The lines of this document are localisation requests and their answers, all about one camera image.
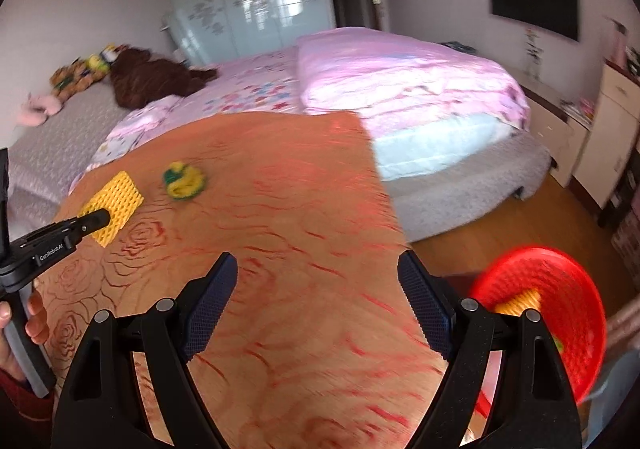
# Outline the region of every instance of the light blue mattress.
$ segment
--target light blue mattress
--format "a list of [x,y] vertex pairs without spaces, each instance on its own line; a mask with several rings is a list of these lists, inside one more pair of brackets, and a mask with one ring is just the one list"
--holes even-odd
[[373,151],[380,176],[390,181],[442,171],[513,131],[485,113],[452,116],[378,138]]

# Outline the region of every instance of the pink plush toy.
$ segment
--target pink plush toy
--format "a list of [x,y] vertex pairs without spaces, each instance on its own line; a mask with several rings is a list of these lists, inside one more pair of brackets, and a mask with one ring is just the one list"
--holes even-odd
[[43,124],[52,114],[62,109],[62,102],[54,95],[31,96],[20,106],[18,124],[34,127]]

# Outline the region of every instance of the blue gripper pad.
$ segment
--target blue gripper pad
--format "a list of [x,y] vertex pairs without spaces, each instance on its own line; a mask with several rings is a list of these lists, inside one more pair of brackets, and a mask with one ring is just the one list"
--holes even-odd
[[207,347],[237,280],[238,262],[235,257],[225,252],[204,278],[188,283],[198,285],[193,289],[197,288],[199,297],[184,321],[180,351],[185,362]]
[[437,278],[427,272],[415,252],[405,251],[398,258],[398,280],[430,348],[448,361],[456,314],[438,288]]

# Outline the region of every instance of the yarn ball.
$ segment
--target yarn ball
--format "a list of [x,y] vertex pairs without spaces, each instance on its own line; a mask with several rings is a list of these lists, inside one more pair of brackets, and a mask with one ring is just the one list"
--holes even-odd
[[184,162],[173,162],[162,175],[166,193],[174,200],[189,200],[202,192],[207,184],[205,174]]

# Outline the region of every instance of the screw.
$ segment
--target screw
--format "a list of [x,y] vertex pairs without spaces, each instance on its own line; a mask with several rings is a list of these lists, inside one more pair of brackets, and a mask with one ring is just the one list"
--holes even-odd
[[159,312],[168,312],[171,308],[174,307],[174,300],[168,297],[161,299],[156,303],[156,310]]
[[94,321],[97,323],[104,323],[109,318],[108,310],[97,311],[94,315]]
[[478,301],[471,299],[470,297],[463,299],[461,304],[467,312],[475,312],[478,310]]
[[538,312],[537,310],[533,310],[533,308],[529,308],[526,312],[524,312],[524,315],[532,323],[537,323],[542,319],[540,312]]

